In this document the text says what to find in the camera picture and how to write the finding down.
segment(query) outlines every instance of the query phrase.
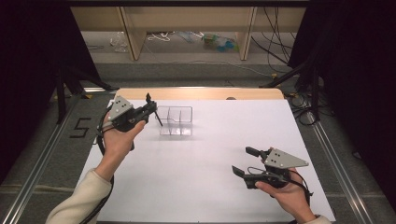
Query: camera stand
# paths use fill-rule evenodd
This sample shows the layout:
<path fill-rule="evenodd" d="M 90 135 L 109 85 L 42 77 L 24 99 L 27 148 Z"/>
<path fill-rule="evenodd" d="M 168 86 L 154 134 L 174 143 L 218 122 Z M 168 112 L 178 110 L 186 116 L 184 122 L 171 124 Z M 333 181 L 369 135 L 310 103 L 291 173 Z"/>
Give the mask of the camera stand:
<path fill-rule="evenodd" d="M 88 74 L 78 70 L 75 67 L 63 66 L 56 77 L 56 91 L 58 94 L 58 121 L 61 123 L 66 114 L 66 100 L 64 96 L 64 84 L 71 91 L 72 94 L 82 94 L 84 88 L 79 82 L 81 79 L 88 80 L 91 83 L 103 88 L 106 91 L 117 91 L 119 88 L 111 87 L 105 82 L 89 76 Z"/>
<path fill-rule="evenodd" d="M 318 40 L 316 41 L 307 59 L 300 65 L 293 68 L 287 74 L 275 79 L 271 83 L 259 86 L 259 88 L 274 88 L 280 83 L 299 74 L 300 77 L 295 84 L 295 89 L 297 91 L 307 91 L 309 86 L 311 86 L 312 101 L 310 111 L 315 116 L 315 119 L 319 120 L 318 70 L 319 68 L 323 68 L 325 62 L 329 60 L 329 56 L 332 52 L 332 45 L 335 43 L 340 33 L 343 21 L 349 14 L 350 9 L 351 6 L 347 3 L 347 1 L 340 3 L 325 23 L 322 31 L 319 34 Z"/>

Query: white board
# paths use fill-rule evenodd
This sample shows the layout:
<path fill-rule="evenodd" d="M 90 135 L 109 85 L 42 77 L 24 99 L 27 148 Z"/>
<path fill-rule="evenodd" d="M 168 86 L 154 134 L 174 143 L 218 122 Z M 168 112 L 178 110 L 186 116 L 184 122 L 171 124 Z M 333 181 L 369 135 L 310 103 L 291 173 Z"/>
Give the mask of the white board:
<path fill-rule="evenodd" d="M 135 107 L 144 101 L 131 101 Z M 160 135 L 152 114 L 115 173 L 113 193 L 98 220 L 122 222 L 288 222 L 275 199 L 247 189 L 232 165 L 264 169 L 245 147 L 276 147 L 309 162 L 306 180 L 314 213 L 335 221 L 286 100 L 157 101 L 192 107 L 192 135 Z M 102 155 L 92 147 L 81 178 Z"/>

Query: person's right hand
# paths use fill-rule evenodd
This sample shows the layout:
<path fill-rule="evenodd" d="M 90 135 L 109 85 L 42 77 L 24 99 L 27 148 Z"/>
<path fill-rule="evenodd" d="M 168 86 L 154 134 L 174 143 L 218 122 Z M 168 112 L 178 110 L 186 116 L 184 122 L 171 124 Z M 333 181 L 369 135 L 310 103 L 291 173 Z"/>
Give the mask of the person's right hand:
<path fill-rule="evenodd" d="M 290 168 L 291 179 L 302 184 L 303 180 L 294 172 L 295 168 Z M 279 205 L 297 220 L 298 223 L 305 223 L 316 219 L 308 202 L 305 199 L 304 190 L 292 183 L 282 189 L 276 189 L 271 185 L 258 181 L 256 187 L 273 196 Z"/>
<path fill-rule="evenodd" d="M 123 133 L 117 129 L 108 128 L 104 130 L 105 155 L 101 159 L 99 165 L 95 168 L 95 172 L 103 179 L 110 181 L 116 170 L 124 158 L 131 150 L 132 143 L 136 136 L 144 129 L 146 122 L 139 121 L 130 131 Z"/>

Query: transparent box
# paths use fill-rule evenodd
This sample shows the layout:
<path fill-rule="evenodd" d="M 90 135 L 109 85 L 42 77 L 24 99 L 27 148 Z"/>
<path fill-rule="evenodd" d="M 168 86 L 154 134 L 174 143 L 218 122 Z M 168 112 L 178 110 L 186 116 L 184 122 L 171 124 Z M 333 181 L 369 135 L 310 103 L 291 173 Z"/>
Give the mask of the transparent box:
<path fill-rule="evenodd" d="M 191 106 L 158 106 L 162 135 L 192 135 Z"/>

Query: wire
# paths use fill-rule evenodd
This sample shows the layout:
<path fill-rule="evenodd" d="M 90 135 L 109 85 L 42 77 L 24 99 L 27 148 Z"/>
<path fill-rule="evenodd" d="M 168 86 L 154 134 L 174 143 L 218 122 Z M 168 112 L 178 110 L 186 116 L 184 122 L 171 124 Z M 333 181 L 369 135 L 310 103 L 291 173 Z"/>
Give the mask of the wire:
<path fill-rule="evenodd" d="M 192 35 L 196 35 L 200 38 L 204 37 L 204 33 L 200 32 L 199 34 L 196 34 L 195 32 L 191 32 Z"/>
<path fill-rule="evenodd" d="M 275 7 L 275 16 L 276 16 L 275 24 L 272 23 L 269 15 L 267 13 L 266 8 L 264 7 L 263 9 L 264 9 L 265 16 L 267 17 L 267 20 L 270 22 L 271 28 L 273 30 L 273 36 L 271 38 L 270 46 L 271 46 L 271 43 L 274 42 L 274 35 L 275 35 L 280 43 L 280 46 L 282 48 L 282 51 L 283 51 L 283 54 L 285 55 L 286 60 L 288 61 L 290 56 L 289 56 L 288 52 L 285 50 L 285 45 L 282 43 L 282 39 L 280 37 L 280 32 L 279 32 L 279 24 L 277 22 L 279 7 Z"/>
<path fill-rule="evenodd" d="M 315 113 L 312 113 L 313 108 L 312 108 L 312 106 L 308 105 L 306 96 L 304 96 L 303 94 L 298 94 L 298 95 L 299 95 L 299 97 L 301 97 L 301 99 L 303 99 L 299 105 L 296 105 L 293 101 L 293 99 L 296 98 L 295 95 L 289 94 L 289 99 L 288 99 L 290 106 L 293 107 L 293 109 L 291 110 L 292 113 L 297 114 L 297 116 L 294 116 L 294 118 L 297 119 L 304 126 L 310 126 L 310 125 L 316 124 L 319 121 L 319 119 L 315 116 Z M 302 120 L 303 115 L 305 115 L 307 113 L 311 113 L 314 116 L 314 120 L 312 122 L 304 122 Z"/>
<path fill-rule="evenodd" d="M 267 36 L 265 36 L 264 32 L 262 32 L 262 36 L 263 36 L 265 39 L 267 39 L 268 41 L 273 41 L 273 40 L 271 40 L 270 38 L 268 38 Z M 276 42 L 274 42 L 274 41 L 273 41 L 273 44 L 276 44 L 276 45 L 279 45 L 279 46 L 283 46 L 284 48 L 293 49 L 293 48 L 290 47 L 290 46 L 282 45 L 281 43 L 276 43 Z"/>
<path fill-rule="evenodd" d="M 96 136 L 96 143 L 98 144 L 99 149 L 102 152 L 102 155 L 105 155 L 105 146 L 104 146 L 104 143 L 103 143 L 103 133 L 104 132 L 103 132 L 103 128 L 102 128 L 103 127 L 103 121 L 105 119 L 106 114 L 108 113 L 108 111 L 110 111 L 112 106 L 113 105 L 109 106 L 106 109 L 105 113 L 102 115 L 101 119 L 99 120 L 99 124 L 97 126 L 97 132 L 98 133 L 97 133 L 97 136 Z M 111 195 L 111 192 L 114 189 L 114 176 L 111 177 L 110 183 L 111 183 L 110 192 L 107 194 L 107 196 L 105 198 L 103 198 L 99 202 L 99 204 L 96 205 L 95 208 L 93 208 L 93 210 L 80 222 L 80 224 L 88 224 L 88 223 L 90 223 L 90 221 L 100 212 L 102 207 L 105 206 L 108 198 Z"/>
<path fill-rule="evenodd" d="M 296 36 L 293 33 L 290 33 L 290 35 L 293 37 L 293 39 L 296 39 Z"/>
<path fill-rule="evenodd" d="M 154 40 L 154 39 L 159 39 L 161 41 L 171 41 L 171 39 L 168 37 L 168 34 L 166 33 L 166 35 L 161 34 L 161 37 L 156 36 L 155 34 L 151 34 L 152 37 L 148 37 L 148 40 Z"/>
<path fill-rule="evenodd" d="M 248 70 L 248 71 L 257 73 L 257 74 L 262 75 L 262 76 L 265 76 L 265 77 L 270 77 L 270 76 L 271 76 L 271 75 L 268 75 L 268 74 L 264 74 L 264 73 L 258 72 L 258 71 L 254 70 L 254 69 L 252 69 L 252 68 L 248 68 L 248 67 L 236 65 L 236 64 L 233 64 L 233 63 L 227 63 L 227 62 L 224 62 L 224 61 L 209 62 L 209 61 L 203 61 L 203 60 L 196 60 L 196 61 L 187 61 L 187 62 L 163 62 L 163 61 L 160 61 L 160 60 L 155 56 L 155 54 L 149 49 L 149 47 L 148 47 L 146 44 L 143 44 L 143 45 L 144 45 L 145 48 L 148 50 L 148 52 L 151 54 L 151 56 L 155 59 L 155 61 L 157 61 L 157 63 L 164 63 L 164 64 L 168 64 L 168 63 L 225 63 L 225 64 L 228 64 L 228 65 L 237 67 L 237 68 L 246 69 L 246 70 Z"/>
<path fill-rule="evenodd" d="M 102 134 L 104 134 L 105 132 L 110 131 L 110 130 L 112 130 L 112 129 L 115 129 L 115 127 L 111 127 L 111 128 L 109 128 L 109 129 L 106 129 L 106 130 L 102 131 Z"/>
<path fill-rule="evenodd" d="M 297 174 L 297 176 L 299 176 L 299 177 L 302 179 L 303 184 L 301 184 L 301 183 L 299 183 L 299 182 L 297 182 L 297 181 L 295 181 L 295 180 L 293 180 L 293 179 L 291 179 L 291 178 L 284 177 L 284 176 L 280 176 L 280 175 L 275 175 L 275 174 L 273 174 L 273 173 L 271 173 L 271 172 L 268 172 L 268 171 L 265 171 L 265 170 L 262 170 L 262 169 L 259 169 L 259 168 L 256 168 L 256 167 L 249 166 L 249 167 L 247 168 L 247 171 L 248 171 L 251 175 L 257 175 L 257 174 L 251 173 L 251 172 L 250 172 L 250 169 L 261 171 L 262 173 L 261 173 L 260 175 L 272 176 L 272 177 L 277 178 L 277 179 L 280 180 L 280 181 L 288 182 L 288 183 L 297 185 L 298 187 L 302 188 L 303 191 L 304 191 L 305 199 L 306 199 L 306 201 L 308 202 L 308 205 L 309 205 L 309 201 L 310 201 L 309 199 L 310 199 L 310 196 L 313 195 L 313 193 L 311 193 L 311 192 L 309 191 L 309 188 L 308 188 L 308 185 L 306 184 L 305 179 L 304 179 L 299 173 L 297 173 L 297 172 L 295 172 L 295 171 L 292 171 L 292 170 L 289 170 L 289 172 L 292 172 L 292 173 L 294 173 L 294 174 Z"/>
<path fill-rule="evenodd" d="M 278 60 L 280 60 L 282 63 L 284 64 L 288 64 L 288 62 L 286 62 L 285 60 L 279 58 L 278 56 L 276 56 L 273 52 L 271 52 L 269 49 L 266 49 L 265 47 L 261 46 L 254 38 L 253 36 L 251 37 L 251 39 L 259 46 L 259 48 L 263 49 L 264 51 L 266 51 L 267 53 L 271 54 L 272 56 L 274 56 L 275 58 L 277 58 Z"/>

